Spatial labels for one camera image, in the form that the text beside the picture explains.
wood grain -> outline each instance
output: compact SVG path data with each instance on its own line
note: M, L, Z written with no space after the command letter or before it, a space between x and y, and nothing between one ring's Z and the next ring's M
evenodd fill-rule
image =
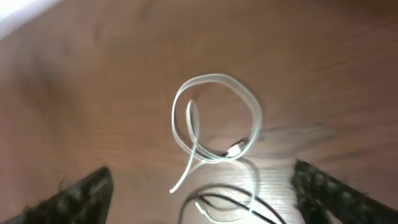
M234 167L204 167L168 193L188 159L172 139L172 100L213 72L259 97L264 129L247 158L289 223L301 222L295 158L398 208L397 59L393 1L64 0L0 42L0 218L102 165L115 181L108 223L175 223L191 190L245 186ZM226 88L189 91L178 117L190 97L206 146L249 134L249 111ZM185 221L207 223L193 207Z

cable connector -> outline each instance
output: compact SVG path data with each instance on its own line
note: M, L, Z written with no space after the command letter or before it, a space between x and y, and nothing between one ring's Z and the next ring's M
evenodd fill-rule
M237 156L246 147L248 140L249 140L248 138L243 138L243 139L239 140L238 142L234 143L230 147L230 149L228 149L225 157L230 158L230 157Z

